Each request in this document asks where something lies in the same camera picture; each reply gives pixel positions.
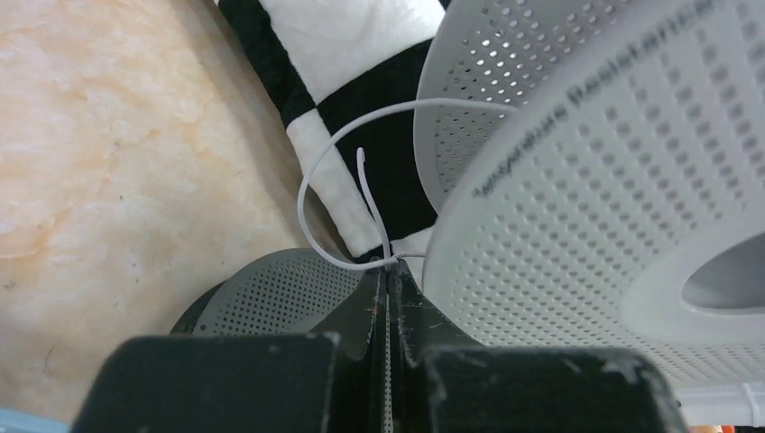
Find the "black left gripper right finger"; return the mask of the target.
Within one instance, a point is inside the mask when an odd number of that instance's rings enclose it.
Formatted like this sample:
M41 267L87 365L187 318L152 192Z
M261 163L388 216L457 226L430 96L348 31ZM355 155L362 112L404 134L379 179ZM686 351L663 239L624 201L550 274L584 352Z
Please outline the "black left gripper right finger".
M684 432L644 356L606 348L478 343L428 301L406 263L388 272L392 419L398 432Z

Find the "black cable spool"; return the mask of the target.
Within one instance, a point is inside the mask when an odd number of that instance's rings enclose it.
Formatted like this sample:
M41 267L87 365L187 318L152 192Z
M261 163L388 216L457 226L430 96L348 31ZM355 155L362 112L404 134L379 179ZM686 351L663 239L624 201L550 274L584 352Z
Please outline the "black cable spool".
M269 336L306 333L357 288L363 273L337 267L314 250L267 254L204 293L172 334Z

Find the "grey cable spool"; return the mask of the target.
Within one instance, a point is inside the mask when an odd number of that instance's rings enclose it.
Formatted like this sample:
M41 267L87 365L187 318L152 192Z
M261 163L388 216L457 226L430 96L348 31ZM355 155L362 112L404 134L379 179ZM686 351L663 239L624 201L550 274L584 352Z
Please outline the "grey cable spool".
M484 146L425 297L497 346L644 353L680 388L764 377L764 4L643 1Z

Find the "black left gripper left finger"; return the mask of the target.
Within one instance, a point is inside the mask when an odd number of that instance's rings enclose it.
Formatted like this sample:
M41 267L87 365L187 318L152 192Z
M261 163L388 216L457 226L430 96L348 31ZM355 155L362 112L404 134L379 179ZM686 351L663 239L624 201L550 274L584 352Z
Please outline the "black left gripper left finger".
M138 337L104 363L75 432L380 432L386 275L308 333Z

